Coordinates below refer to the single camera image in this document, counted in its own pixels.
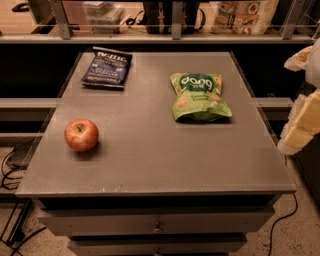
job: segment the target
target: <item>white bag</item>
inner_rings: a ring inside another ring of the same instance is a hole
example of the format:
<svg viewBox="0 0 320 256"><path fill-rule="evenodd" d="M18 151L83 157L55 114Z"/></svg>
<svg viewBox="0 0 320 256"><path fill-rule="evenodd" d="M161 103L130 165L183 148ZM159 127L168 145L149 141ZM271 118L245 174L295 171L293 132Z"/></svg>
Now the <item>white bag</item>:
<svg viewBox="0 0 320 256"><path fill-rule="evenodd" d="M279 0L211 3L215 18L212 33L261 35L269 27Z"/></svg>

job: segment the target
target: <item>drawer handle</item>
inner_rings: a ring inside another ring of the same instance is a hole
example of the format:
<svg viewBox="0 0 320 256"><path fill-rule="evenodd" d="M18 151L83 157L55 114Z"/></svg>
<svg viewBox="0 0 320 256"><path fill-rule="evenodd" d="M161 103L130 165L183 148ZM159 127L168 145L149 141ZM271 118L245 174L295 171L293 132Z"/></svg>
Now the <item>drawer handle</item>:
<svg viewBox="0 0 320 256"><path fill-rule="evenodd" d="M160 227L160 223L157 222L157 223L156 223L156 227L153 229L153 233L159 234L159 233L161 233L162 231L163 231L163 229Z"/></svg>

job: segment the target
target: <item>white container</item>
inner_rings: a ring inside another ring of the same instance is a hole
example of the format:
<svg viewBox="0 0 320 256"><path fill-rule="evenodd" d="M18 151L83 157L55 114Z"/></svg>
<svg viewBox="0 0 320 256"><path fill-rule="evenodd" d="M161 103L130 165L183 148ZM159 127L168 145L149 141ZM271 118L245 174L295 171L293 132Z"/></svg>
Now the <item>white container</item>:
<svg viewBox="0 0 320 256"><path fill-rule="evenodd" d="M115 5L114 8L101 17L87 17L89 24L97 33L119 33L121 16L124 8Z"/></svg>
<svg viewBox="0 0 320 256"><path fill-rule="evenodd" d="M86 1L82 3L82 8L87 17L101 17L114 7L113 2Z"/></svg>

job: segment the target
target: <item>drawer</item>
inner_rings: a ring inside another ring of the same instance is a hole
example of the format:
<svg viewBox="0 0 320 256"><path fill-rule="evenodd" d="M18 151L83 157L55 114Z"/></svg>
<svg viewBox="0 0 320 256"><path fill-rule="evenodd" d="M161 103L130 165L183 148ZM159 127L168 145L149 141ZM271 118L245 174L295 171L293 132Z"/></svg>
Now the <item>drawer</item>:
<svg viewBox="0 0 320 256"><path fill-rule="evenodd" d="M39 214L55 235L101 236L139 234L247 233L272 216L264 209L119 209L59 210Z"/></svg>
<svg viewBox="0 0 320 256"><path fill-rule="evenodd" d="M237 251L246 242L244 235L184 235L106 237L70 241L68 247L79 256L106 255L208 255Z"/></svg>

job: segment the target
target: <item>counter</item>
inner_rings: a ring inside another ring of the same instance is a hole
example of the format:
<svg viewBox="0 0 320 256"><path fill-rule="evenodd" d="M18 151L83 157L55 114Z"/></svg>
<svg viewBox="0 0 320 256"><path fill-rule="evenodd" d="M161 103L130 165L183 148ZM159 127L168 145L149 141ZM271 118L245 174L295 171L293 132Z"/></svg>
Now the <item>counter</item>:
<svg viewBox="0 0 320 256"><path fill-rule="evenodd" d="M78 255L237 250L296 186L233 54L132 54L119 91L80 84L94 57L83 53L17 196L36 201L39 218L56 235L69 236ZM222 74L231 118L174 120L169 76L189 71ZM100 131L87 153L64 142L65 126L78 117Z"/></svg>

